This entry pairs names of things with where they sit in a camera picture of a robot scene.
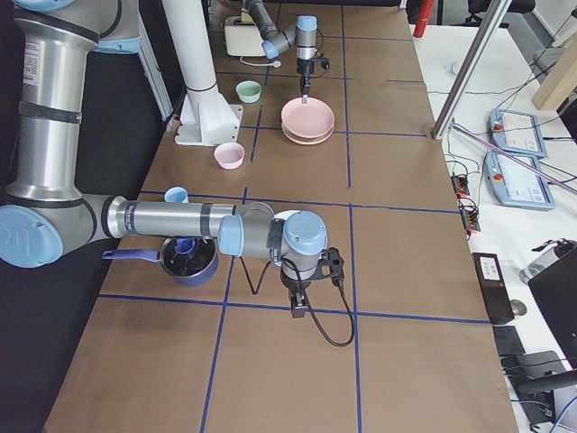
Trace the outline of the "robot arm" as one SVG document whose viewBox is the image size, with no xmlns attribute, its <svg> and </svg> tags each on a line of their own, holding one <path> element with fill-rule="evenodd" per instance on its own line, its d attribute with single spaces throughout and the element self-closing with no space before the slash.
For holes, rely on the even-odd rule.
<svg viewBox="0 0 577 433">
<path fill-rule="evenodd" d="M 261 47 L 268 60 L 275 60 L 289 49 L 294 48 L 296 50 L 301 102 L 306 104 L 317 59 L 316 17 L 298 15 L 294 24 L 285 30 L 280 30 L 271 20 L 261 0 L 243 1 L 243 8 L 248 12 L 259 30 L 262 38 Z"/>
<path fill-rule="evenodd" d="M 16 176 L 23 73 L 23 32 L 14 6 L 1 3 L 1 184 Z M 87 56 L 86 120 L 80 133 L 76 182 L 87 193 L 135 198 L 144 183 L 164 123 L 145 70 L 135 54 Z M 99 241 L 35 270 L 1 265 L 1 327 L 13 338 L 73 331 L 87 320 L 108 263 L 100 259 L 112 240 Z"/>
</svg>

